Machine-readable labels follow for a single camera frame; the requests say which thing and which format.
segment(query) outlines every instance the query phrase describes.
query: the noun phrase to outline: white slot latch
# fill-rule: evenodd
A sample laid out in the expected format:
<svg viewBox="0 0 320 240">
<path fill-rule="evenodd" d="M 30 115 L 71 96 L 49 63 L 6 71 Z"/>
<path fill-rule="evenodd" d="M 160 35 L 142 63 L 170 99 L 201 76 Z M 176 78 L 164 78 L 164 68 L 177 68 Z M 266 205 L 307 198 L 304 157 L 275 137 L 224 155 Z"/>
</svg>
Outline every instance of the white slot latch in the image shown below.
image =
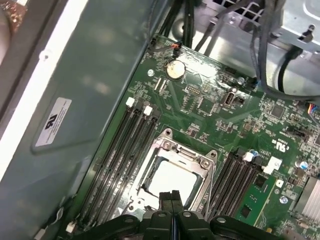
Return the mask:
<svg viewBox="0 0 320 240">
<path fill-rule="evenodd" d="M 133 97 L 129 97 L 125 103 L 125 105 L 127 105 L 129 108 L 131 108 L 134 104 L 135 104 L 135 99 Z"/>
</svg>

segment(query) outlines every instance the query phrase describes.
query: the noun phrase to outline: label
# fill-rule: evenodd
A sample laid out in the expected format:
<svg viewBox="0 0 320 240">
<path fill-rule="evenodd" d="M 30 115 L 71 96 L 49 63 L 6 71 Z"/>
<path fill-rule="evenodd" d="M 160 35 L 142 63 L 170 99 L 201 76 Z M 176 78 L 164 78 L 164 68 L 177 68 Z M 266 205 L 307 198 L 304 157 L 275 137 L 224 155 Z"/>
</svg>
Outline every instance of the label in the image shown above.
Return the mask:
<svg viewBox="0 0 320 240">
<path fill-rule="evenodd" d="M 58 97 L 55 104 L 46 120 L 42 132 L 36 142 L 35 146 L 40 147 L 52 144 L 58 130 L 67 114 L 72 100 L 63 97 Z"/>
</svg>

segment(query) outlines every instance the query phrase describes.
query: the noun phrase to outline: screw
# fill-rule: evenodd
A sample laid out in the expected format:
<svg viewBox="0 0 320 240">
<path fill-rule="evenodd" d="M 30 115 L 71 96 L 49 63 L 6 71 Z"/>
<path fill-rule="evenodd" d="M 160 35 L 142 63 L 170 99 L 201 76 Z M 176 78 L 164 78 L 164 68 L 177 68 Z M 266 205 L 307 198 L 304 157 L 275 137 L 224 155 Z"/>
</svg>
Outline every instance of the screw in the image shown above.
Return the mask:
<svg viewBox="0 0 320 240">
<path fill-rule="evenodd" d="M 201 164 L 202 164 L 202 167 L 204 167 L 204 168 L 207 168 L 210 166 L 210 163 L 207 160 L 204 160 Z"/>
<path fill-rule="evenodd" d="M 152 69 L 149 69 L 147 74 L 149 77 L 152 77 L 155 75 L 155 71 L 153 71 Z"/>
<path fill-rule="evenodd" d="M 163 143 L 163 147 L 164 147 L 165 149 L 169 149 L 169 148 L 171 147 L 171 142 L 165 141 L 165 142 Z"/>
<path fill-rule="evenodd" d="M 236 20 L 237 20 L 237 19 L 233 16 L 233 17 L 230 18 L 229 23 L 230 23 L 230 24 L 234 24 L 234 23 L 236 22 Z"/>
<path fill-rule="evenodd" d="M 286 196 L 280 197 L 280 203 L 282 204 L 287 204 L 289 202 L 288 198 Z"/>
<path fill-rule="evenodd" d="M 236 82 L 239 84 L 239 85 L 243 85 L 245 83 L 245 79 L 241 76 L 241 77 L 238 77 L 238 79 L 236 80 Z"/>
<path fill-rule="evenodd" d="M 188 212 L 188 211 L 185 211 L 182 215 L 183 215 L 184 217 L 186 217 L 186 218 L 191 217 L 191 213 Z"/>
<path fill-rule="evenodd" d="M 218 217 L 216 220 L 221 224 L 225 224 L 227 222 L 223 217 Z"/>
</svg>

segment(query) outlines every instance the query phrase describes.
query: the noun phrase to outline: capacitor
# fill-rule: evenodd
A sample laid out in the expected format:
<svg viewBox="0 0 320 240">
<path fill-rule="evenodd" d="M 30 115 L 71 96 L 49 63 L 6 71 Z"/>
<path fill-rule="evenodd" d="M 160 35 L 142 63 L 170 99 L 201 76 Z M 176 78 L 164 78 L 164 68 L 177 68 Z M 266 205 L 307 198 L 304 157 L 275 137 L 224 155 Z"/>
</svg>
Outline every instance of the capacitor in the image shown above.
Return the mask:
<svg viewBox="0 0 320 240">
<path fill-rule="evenodd" d="M 257 152 L 257 151 L 254 150 L 254 149 L 251 149 L 251 150 L 250 150 L 250 153 L 252 153 L 252 155 L 253 155 L 254 158 L 256 158 L 256 157 L 259 156 L 259 152 Z"/>
<path fill-rule="evenodd" d="M 306 170 L 308 168 L 308 163 L 306 161 L 296 161 L 294 163 L 294 165 L 297 167 L 297 168 L 300 168 L 300 169 L 303 169 L 303 170 Z"/>
</svg>

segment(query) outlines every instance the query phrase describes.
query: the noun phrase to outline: chip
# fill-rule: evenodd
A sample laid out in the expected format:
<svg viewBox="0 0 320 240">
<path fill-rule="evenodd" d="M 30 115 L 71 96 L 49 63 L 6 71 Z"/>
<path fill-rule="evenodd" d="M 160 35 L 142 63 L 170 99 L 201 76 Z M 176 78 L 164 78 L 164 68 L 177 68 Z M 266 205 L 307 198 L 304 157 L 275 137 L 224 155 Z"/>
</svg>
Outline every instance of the chip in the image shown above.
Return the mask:
<svg viewBox="0 0 320 240">
<path fill-rule="evenodd" d="M 254 181 L 254 184 L 255 184 L 256 186 L 258 186 L 259 188 L 262 188 L 262 187 L 264 186 L 266 180 L 267 180 L 267 179 L 265 179 L 263 176 L 258 175 L 258 176 L 256 177 L 255 181 Z"/>
<path fill-rule="evenodd" d="M 318 135 L 314 143 L 320 145 L 320 134 Z"/>
<path fill-rule="evenodd" d="M 295 171 L 294 171 L 294 174 L 297 175 L 298 177 L 303 177 L 305 175 L 305 171 L 301 168 L 297 168 Z"/>
<path fill-rule="evenodd" d="M 272 111 L 271 111 L 271 115 L 280 119 L 282 117 L 282 114 L 284 114 L 285 109 L 279 105 L 274 105 Z"/>
<path fill-rule="evenodd" d="M 247 218 L 249 216 L 251 212 L 251 209 L 249 207 L 247 207 L 246 205 L 243 206 L 243 208 L 241 209 L 241 215 L 244 216 L 245 218 Z"/>
<path fill-rule="evenodd" d="M 252 126 L 249 123 L 246 123 L 243 128 L 244 128 L 244 130 L 249 132 L 251 130 Z"/>
</svg>

